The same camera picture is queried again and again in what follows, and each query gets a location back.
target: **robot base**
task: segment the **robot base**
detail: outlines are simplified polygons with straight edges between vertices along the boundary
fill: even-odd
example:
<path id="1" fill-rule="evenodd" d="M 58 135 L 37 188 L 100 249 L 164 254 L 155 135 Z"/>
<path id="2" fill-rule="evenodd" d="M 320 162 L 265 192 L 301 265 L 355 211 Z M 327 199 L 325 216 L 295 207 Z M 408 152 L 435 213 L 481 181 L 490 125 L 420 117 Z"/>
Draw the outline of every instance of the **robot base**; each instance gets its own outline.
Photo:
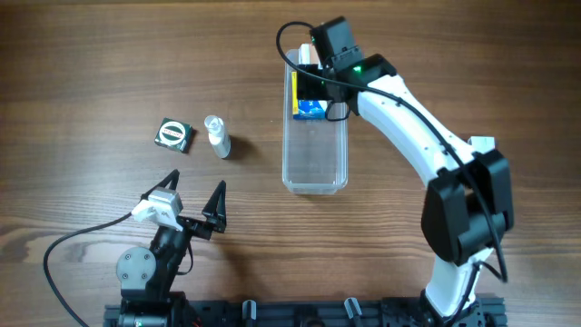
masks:
<path id="1" fill-rule="evenodd" d="M 242 319 L 242 304 L 226 301 L 191 301 L 190 306 L 200 320 L 198 327 L 323 327 L 313 323 L 316 317 L 325 327 L 354 327 L 344 302 L 266 302 L 256 304 L 256 320 Z M 422 326 L 419 298 L 384 298 L 381 301 L 359 302 L 362 327 L 419 327 Z M 103 327 L 117 327 L 119 305 L 106 306 Z M 145 324 L 135 326 L 147 327 Z M 454 327 L 506 327 L 504 299 L 477 297 L 468 314 Z"/>

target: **wood grain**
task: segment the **wood grain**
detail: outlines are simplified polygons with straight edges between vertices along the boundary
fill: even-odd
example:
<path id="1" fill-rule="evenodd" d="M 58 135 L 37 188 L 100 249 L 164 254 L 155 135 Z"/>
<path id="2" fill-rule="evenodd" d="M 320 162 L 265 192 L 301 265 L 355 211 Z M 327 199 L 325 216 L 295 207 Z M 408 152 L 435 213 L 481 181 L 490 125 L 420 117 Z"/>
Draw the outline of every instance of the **wood grain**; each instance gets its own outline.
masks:
<path id="1" fill-rule="evenodd" d="M 506 297 L 511 326 L 579 324 L 579 3 L 27 3 L 0 6 L 0 325 L 74 326 L 44 279 L 44 250 L 131 210 L 173 168 L 190 215 L 228 183 L 227 233 L 195 241 L 193 272 L 174 284 L 190 299 L 417 296 L 433 260 L 425 190 L 378 131 L 350 119 L 350 181 L 336 195 L 295 196 L 281 182 L 275 33 L 337 15 L 448 128 L 494 135 L 510 160 L 510 282 L 484 275 L 478 289 Z M 292 29 L 283 45 L 306 40 Z M 208 114 L 239 138 L 236 160 L 213 154 Z M 201 131 L 190 154 L 153 144 L 165 116 Z M 126 222 L 54 251 L 55 281 L 91 325 L 120 300 L 118 256 L 153 234 Z"/>

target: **tabletop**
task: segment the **tabletop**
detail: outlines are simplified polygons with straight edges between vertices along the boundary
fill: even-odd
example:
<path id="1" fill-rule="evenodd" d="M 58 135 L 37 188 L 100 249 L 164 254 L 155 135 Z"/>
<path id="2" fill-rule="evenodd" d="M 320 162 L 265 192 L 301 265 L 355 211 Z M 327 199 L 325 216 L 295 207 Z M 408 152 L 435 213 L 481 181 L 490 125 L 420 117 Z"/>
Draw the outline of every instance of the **tabletop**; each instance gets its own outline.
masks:
<path id="1" fill-rule="evenodd" d="M 478 292 L 506 298 L 510 326 L 579 324 L 579 3 L 2 3 L 0 325 L 74 326 L 44 277 L 47 246 L 129 212 L 174 168 L 191 216 L 220 180 L 228 185 L 226 233 L 194 240 L 193 271 L 173 286 L 190 300 L 418 296 L 434 260 L 419 225 L 426 189 L 379 131 L 349 119 L 349 183 L 335 195 L 294 195 L 281 181 L 275 34 L 339 15 L 447 128 L 495 136 L 510 161 L 509 283 L 483 273 Z M 308 41 L 297 27 L 282 45 Z M 210 114 L 236 139 L 230 160 L 209 144 Z M 188 154 L 153 143 L 164 117 L 198 131 Z M 119 255 L 154 233 L 126 221 L 53 251 L 56 284 L 91 325 L 121 299 Z"/>

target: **bottle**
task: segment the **bottle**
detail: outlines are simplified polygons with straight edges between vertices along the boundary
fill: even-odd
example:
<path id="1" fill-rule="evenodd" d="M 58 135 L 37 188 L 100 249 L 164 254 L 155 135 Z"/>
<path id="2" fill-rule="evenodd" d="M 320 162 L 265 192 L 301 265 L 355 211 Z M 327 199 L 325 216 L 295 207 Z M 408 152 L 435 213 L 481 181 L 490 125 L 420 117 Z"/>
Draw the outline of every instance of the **bottle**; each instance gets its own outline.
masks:
<path id="1" fill-rule="evenodd" d="M 231 144 L 224 121 L 220 117 L 209 115 L 203 121 L 203 124 L 208 129 L 210 144 L 214 148 L 216 155 L 222 159 L 226 158 L 230 154 Z"/>

